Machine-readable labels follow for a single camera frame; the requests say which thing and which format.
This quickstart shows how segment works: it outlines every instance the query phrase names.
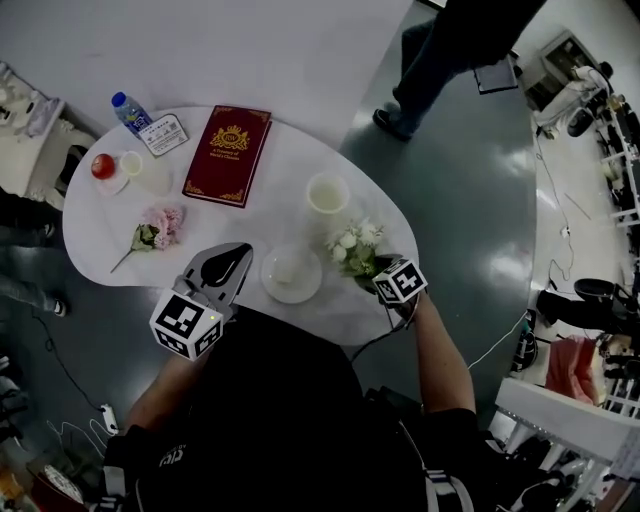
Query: white table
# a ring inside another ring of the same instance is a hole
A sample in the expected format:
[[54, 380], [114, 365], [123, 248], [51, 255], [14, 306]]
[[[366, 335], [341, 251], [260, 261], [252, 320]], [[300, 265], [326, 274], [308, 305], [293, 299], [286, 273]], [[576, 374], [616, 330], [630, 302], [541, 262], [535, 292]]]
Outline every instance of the white table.
[[[248, 242], [254, 260], [236, 303], [300, 327], [342, 345], [360, 345], [389, 331], [382, 306], [352, 279], [340, 275], [325, 250], [315, 247], [323, 266], [320, 290], [307, 302], [286, 305], [271, 298], [260, 281], [262, 262], [274, 247], [304, 242], [309, 179], [322, 171], [339, 173], [348, 183], [352, 211], [363, 212], [385, 226], [379, 253], [400, 253], [418, 262], [418, 249], [406, 219], [387, 195], [355, 165], [320, 141], [291, 126], [273, 122], [245, 209], [183, 196], [182, 186], [210, 107], [176, 108], [190, 140], [162, 158], [173, 172], [167, 198], [157, 198], [135, 183], [118, 195], [100, 195], [90, 173], [100, 153], [116, 156], [126, 150], [145, 151], [124, 126], [117, 126], [85, 155], [67, 191], [64, 238], [71, 261], [87, 278], [107, 286], [172, 287], [199, 251], [224, 242]], [[186, 207], [179, 245], [166, 251], [133, 254], [110, 274], [127, 252], [142, 212], [156, 201], [177, 201]]]

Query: flower stem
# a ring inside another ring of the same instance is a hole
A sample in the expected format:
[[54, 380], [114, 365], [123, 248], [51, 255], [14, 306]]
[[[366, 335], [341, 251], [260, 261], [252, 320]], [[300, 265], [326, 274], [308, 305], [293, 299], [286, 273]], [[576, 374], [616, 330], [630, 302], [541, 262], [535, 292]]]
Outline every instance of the flower stem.
[[109, 272], [109, 274], [113, 274], [114, 270], [117, 269], [120, 266], [120, 263], [122, 263], [124, 260], [127, 259], [127, 257], [133, 252], [133, 248], [129, 249], [129, 252], [127, 254], [125, 254], [118, 263], [116, 263], [116, 266], [113, 267], [111, 269], [111, 272]]

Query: red book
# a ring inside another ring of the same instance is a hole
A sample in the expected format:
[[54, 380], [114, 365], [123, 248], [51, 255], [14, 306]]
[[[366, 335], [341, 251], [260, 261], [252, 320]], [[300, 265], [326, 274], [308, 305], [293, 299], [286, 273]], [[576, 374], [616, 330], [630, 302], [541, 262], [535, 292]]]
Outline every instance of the red book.
[[244, 208], [269, 128], [270, 112], [216, 106], [191, 161], [182, 193]]

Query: blue bottle cap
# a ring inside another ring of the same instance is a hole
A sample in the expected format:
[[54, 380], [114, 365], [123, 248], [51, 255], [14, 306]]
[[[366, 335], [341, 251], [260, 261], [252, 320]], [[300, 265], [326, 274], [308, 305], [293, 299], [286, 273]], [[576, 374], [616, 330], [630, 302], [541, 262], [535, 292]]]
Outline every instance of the blue bottle cap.
[[117, 92], [113, 95], [113, 98], [111, 98], [111, 104], [116, 108], [124, 105], [125, 101], [127, 101], [127, 95], [123, 92]]

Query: plate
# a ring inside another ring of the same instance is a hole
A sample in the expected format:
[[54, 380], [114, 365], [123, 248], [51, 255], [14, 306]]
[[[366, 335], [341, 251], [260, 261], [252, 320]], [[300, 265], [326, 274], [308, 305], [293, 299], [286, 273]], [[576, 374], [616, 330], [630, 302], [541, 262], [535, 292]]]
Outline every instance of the plate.
[[106, 180], [93, 178], [93, 180], [96, 182], [98, 191], [105, 197], [115, 196], [127, 183], [129, 183], [129, 177], [122, 169], [120, 169], [120, 166], [118, 166], [117, 163], [116, 172], [111, 176], [111, 178], [107, 178]]
[[262, 284], [277, 301], [299, 304], [315, 295], [322, 283], [322, 265], [309, 248], [276, 247], [262, 262]]

